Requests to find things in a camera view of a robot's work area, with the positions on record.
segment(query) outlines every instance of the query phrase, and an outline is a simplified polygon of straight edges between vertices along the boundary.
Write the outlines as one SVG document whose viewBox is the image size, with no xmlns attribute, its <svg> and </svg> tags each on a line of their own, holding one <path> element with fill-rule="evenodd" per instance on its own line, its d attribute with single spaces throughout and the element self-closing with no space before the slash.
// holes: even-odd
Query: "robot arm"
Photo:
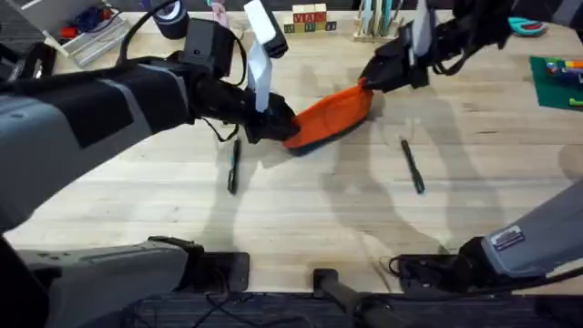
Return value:
<svg viewBox="0 0 583 328">
<path fill-rule="evenodd" d="M 511 16 L 583 30 L 579 0 L 456 0 L 454 18 L 439 25 L 426 1 L 419 1 L 415 20 L 399 29 L 398 38 L 376 49 L 361 74 L 366 87 L 383 92 L 408 85 L 425 87 L 429 67 L 452 76 L 484 46 L 504 48 L 512 35 Z M 456 57 L 455 64 L 445 67 L 444 61 Z"/>
<path fill-rule="evenodd" d="M 429 67 L 436 74 L 454 75 L 482 47 L 504 47 L 512 33 L 510 16 L 583 30 L 583 1 L 457 0 L 454 18 L 437 25 L 435 11 L 421 0 L 416 19 L 400 28 L 397 39 L 375 51 L 361 76 L 364 85 L 383 92 L 406 85 L 424 87 L 429 84 Z M 455 64 L 445 67 L 443 61 L 455 57 Z M 398 257 L 402 285 L 417 282 L 468 292 L 550 283 L 548 273 L 583 255 L 583 240 L 576 233 L 583 229 L 581 189 L 583 184 L 578 183 L 508 227 L 473 238 L 456 256 Z"/>
<path fill-rule="evenodd" d="M 162 58 L 0 86 L 0 232 L 28 219 L 67 184 L 144 138 L 196 118 L 245 127 L 252 143 L 298 128 L 283 97 L 255 94 L 201 67 Z"/>
</svg>

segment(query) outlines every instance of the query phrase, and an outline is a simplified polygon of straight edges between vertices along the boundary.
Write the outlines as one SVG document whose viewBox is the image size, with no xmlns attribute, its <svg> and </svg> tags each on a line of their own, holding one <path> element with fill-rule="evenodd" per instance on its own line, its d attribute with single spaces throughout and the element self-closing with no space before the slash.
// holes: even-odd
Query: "orange fabric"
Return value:
<svg viewBox="0 0 583 328">
<path fill-rule="evenodd" d="M 294 118 L 300 132 L 283 146 L 296 149 L 343 132 L 368 115 L 372 101 L 373 91 L 360 86 L 321 99 Z"/>
</svg>

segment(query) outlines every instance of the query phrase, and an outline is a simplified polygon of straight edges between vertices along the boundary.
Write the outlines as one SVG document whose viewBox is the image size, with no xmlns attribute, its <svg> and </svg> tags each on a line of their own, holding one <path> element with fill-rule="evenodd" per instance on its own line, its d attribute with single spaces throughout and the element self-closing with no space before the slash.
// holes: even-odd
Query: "wooden tabletop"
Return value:
<svg viewBox="0 0 583 328">
<path fill-rule="evenodd" d="M 242 14 L 230 17 L 243 33 Z M 290 50 L 273 61 L 272 89 L 296 112 L 354 85 L 373 55 L 378 45 L 352 41 L 354 17 L 331 12 L 337 32 L 287 36 Z M 249 46 L 251 32 L 244 35 Z M 129 53 L 165 56 L 182 45 L 149 22 Z M 389 257 L 456 252 L 581 176 L 583 114 L 541 108 L 528 67 L 529 55 L 577 57 L 581 49 L 575 33 L 559 26 L 540 38 L 512 37 L 504 51 L 483 50 L 454 77 L 376 94 L 363 125 L 305 157 L 277 142 L 245 142 L 235 197 L 227 192 L 232 144 L 220 144 L 200 122 L 175 128 L 72 183 L 7 238 L 18 248 L 62 250 L 171 235 L 208 251 L 248 252 L 251 291 L 309 291 L 312 270 L 328 267 L 358 291 L 399 292 L 382 269 Z M 90 68 L 109 67 L 117 55 L 118 47 Z M 77 70 L 63 57 L 56 67 Z M 240 72 L 235 51 L 233 81 Z M 399 136 L 410 141 L 423 196 Z M 583 293 L 583 280 L 528 292 Z"/>
</svg>

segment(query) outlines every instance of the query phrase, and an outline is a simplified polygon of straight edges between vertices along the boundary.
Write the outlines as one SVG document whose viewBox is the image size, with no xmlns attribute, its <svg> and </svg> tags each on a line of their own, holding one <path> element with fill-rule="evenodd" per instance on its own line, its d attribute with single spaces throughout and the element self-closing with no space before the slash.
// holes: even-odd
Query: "black cable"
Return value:
<svg viewBox="0 0 583 328">
<path fill-rule="evenodd" d="M 391 260 L 389 260 L 389 263 L 387 264 L 387 269 L 389 270 L 389 272 L 395 277 L 395 278 L 403 278 L 403 275 L 398 272 L 397 270 L 393 269 L 393 262 L 399 260 L 400 258 L 398 256 L 393 257 Z"/>
<path fill-rule="evenodd" d="M 458 300 L 458 299 L 463 299 L 463 298 L 493 295 L 493 294 L 514 292 L 514 291 L 520 291 L 520 290 L 525 290 L 525 289 L 529 289 L 529 288 L 541 287 L 541 286 L 546 286 L 546 285 L 557 283 L 557 282 L 563 282 L 565 280 L 573 279 L 573 278 L 576 278 L 576 277 L 581 276 L 581 275 L 583 275 L 583 267 L 576 268 L 576 269 L 573 269 L 573 270 L 570 270 L 567 272 L 563 272 L 563 273 L 554 275 L 552 277 L 545 277 L 545 278 L 535 280 L 535 281 L 517 282 L 514 284 L 507 285 L 507 286 L 490 287 L 490 288 L 485 288 L 482 290 L 475 290 L 475 291 L 471 291 L 471 292 L 462 292 L 462 293 L 448 294 L 448 295 L 438 295 L 438 296 L 433 296 L 433 297 L 412 297 L 412 296 L 401 295 L 401 294 L 387 294 L 384 297 L 389 298 L 389 299 L 393 299 L 393 300 L 397 300 L 397 301 L 445 302 L 445 301 L 452 301 L 452 300 Z"/>
<path fill-rule="evenodd" d="M 116 9 L 116 10 L 117 10 L 117 12 L 116 12 L 114 15 L 112 15 L 112 16 L 109 18 L 109 20 L 107 21 L 107 23 L 106 23 L 104 26 L 101 26 L 100 28 L 95 28 L 95 29 L 92 29 L 92 30 L 90 30 L 90 31 L 86 31 L 86 33 L 97 33 L 97 32 L 101 32 L 101 31 L 105 30 L 106 28 L 108 28 L 108 27 L 111 25 L 111 23 L 113 23 L 113 21 L 114 21 L 114 20 L 115 20 L 115 19 L 116 19 L 116 18 L 117 18 L 119 15 L 121 15 L 121 13 L 123 13 L 121 10 L 119 10 L 119 9 L 117 9 L 117 8 L 113 8 L 113 9 Z"/>
<path fill-rule="evenodd" d="M 235 87 L 240 87 L 240 85 L 242 85 L 243 82 L 245 82 L 245 78 L 247 77 L 247 52 L 245 51 L 245 47 L 243 46 L 243 43 L 240 41 L 240 39 L 237 36 L 235 36 L 233 31 L 229 30 L 229 32 L 233 35 L 233 37 L 235 38 L 235 41 L 237 41 L 237 46 L 239 46 L 239 51 L 240 51 L 240 58 L 241 58 L 241 61 L 243 62 L 243 76 L 240 78 L 240 81 L 236 85 L 234 85 Z"/>
<path fill-rule="evenodd" d="M 280 324 L 284 324 L 284 323 L 295 323 L 298 321 L 304 321 L 308 324 L 308 327 L 315 327 L 315 325 L 313 324 L 313 322 L 305 315 L 294 315 L 294 316 L 290 316 L 288 318 L 281 318 L 281 319 L 276 319 L 276 320 L 272 320 L 272 321 L 268 321 L 265 323 L 254 323 L 246 318 L 243 318 L 237 314 L 234 313 L 230 313 L 229 311 L 225 310 L 222 307 L 222 304 L 217 304 L 215 303 L 211 298 L 210 295 L 206 295 L 206 299 L 207 302 L 209 304 L 211 304 L 214 307 L 217 307 L 217 310 L 221 311 L 222 313 L 227 314 L 229 317 L 231 317 L 232 319 L 240 322 L 240 323 L 245 323 L 251 327 L 256 327 L 256 328 L 266 328 L 266 327 L 272 327 L 274 325 L 280 325 Z"/>
<path fill-rule="evenodd" d="M 209 121 L 208 121 L 206 118 L 201 118 L 201 119 L 202 119 L 203 121 L 205 121 L 205 122 L 207 123 L 207 125 L 208 125 L 210 128 L 212 128 L 212 130 L 215 132 L 215 135 L 217 136 L 217 139 L 218 139 L 220 142 L 229 141 L 229 140 L 231 140 L 233 137 L 237 136 L 237 133 L 239 133 L 239 124 L 236 124 L 236 125 L 235 125 L 235 128 L 232 130 L 232 132 L 229 134 L 229 136 L 228 136 L 228 137 L 226 137 L 226 138 L 224 138 L 224 137 L 223 137 L 223 136 L 222 136 L 222 135 L 219 133 L 219 131 L 217 131 L 217 129 L 216 129 L 216 128 L 215 128 L 215 127 L 212 125 L 212 124 L 210 124 L 210 122 L 209 122 Z"/>
<path fill-rule="evenodd" d="M 203 324 L 205 322 L 205 320 L 207 320 L 207 318 L 209 318 L 209 316 L 211 314 L 213 314 L 215 311 L 217 311 L 221 306 L 223 306 L 224 304 L 226 304 L 228 301 L 230 301 L 230 296 L 228 295 L 227 297 L 225 297 L 224 300 L 222 300 L 219 303 L 213 304 L 212 307 L 206 311 L 192 326 L 192 328 L 198 328 L 200 327 L 201 324 Z"/>
<path fill-rule="evenodd" d="M 435 62 L 432 65 L 432 69 L 434 70 L 434 73 L 436 73 L 437 75 L 445 75 L 447 77 L 450 77 L 452 75 L 457 74 L 462 67 L 465 64 L 465 61 L 469 58 L 469 55 L 467 54 L 467 47 L 465 49 L 462 50 L 462 57 L 455 62 L 455 64 L 451 65 L 450 67 L 446 68 L 444 66 L 444 63 L 441 60 L 441 53 L 439 52 L 439 47 L 437 44 L 437 32 L 436 32 L 436 28 L 437 28 L 437 22 L 435 19 L 435 8 L 433 7 L 428 7 L 429 10 L 429 26 L 431 29 L 431 51 L 432 51 L 432 55 L 435 58 Z M 466 42 L 466 44 L 468 45 L 470 41 L 474 40 L 476 34 L 476 28 L 473 26 L 472 27 L 472 32 L 470 33 L 470 37 L 468 39 L 468 42 Z"/>
<path fill-rule="evenodd" d="M 118 62 L 117 65 L 123 64 L 124 62 L 128 61 L 128 47 L 129 47 L 129 41 L 131 41 L 131 38 L 134 37 L 134 35 L 136 34 L 136 32 L 144 25 L 144 23 L 146 23 L 153 15 L 155 15 L 158 10 L 163 9 L 165 6 L 170 5 L 175 3 L 176 0 L 168 0 L 165 1 L 164 3 L 155 6 L 153 9 L 151 9 L 150 11 L 148 11 L 147 13 L 145 13 L 137 22 L 136 24 L 134 24 L 128 31 L 128 33 L 126 34 L 126 36 L 124 36 L 123 41 L 121 41 L 121 47 L 119 49 L 119 57 L 118 57 Z"/>
</svg>

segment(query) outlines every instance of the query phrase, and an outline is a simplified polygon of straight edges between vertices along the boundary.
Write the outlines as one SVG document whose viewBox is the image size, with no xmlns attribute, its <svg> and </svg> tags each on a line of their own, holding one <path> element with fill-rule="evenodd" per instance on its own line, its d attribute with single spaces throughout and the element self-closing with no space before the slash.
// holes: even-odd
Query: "pen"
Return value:
<svg viewBox="0 0 583 328">
<path fill-rule="evenodd" d="M 425 184 L 423 182 L 423 177 L 421 173 L 415 166 L 415 160 L 413 158 L 413 153 L 411 148 L 409 148 L 409 143 L 405 138 L 401 138 L 401 148 L 403 149 L 404 155 L 407 158 L 407 164 L 409 165 L 409 171 L 411 172 L 411 178 L 413 179 L 413 184 L 418 195 L 425 192 Z"/>
<path fill-rule="evenodd" d="M 239 159 L 240 159 L 240 139 L 235 139 L 235 144 L 233 145 L 233 156 L 230 159 L 230 171 L 229 171 L 229 180 L 227 181 L 227 189 L 229 190 L 231 195 L 237 193 L 238 187 L 238 170 L 239 170 Z"/>
</svg>

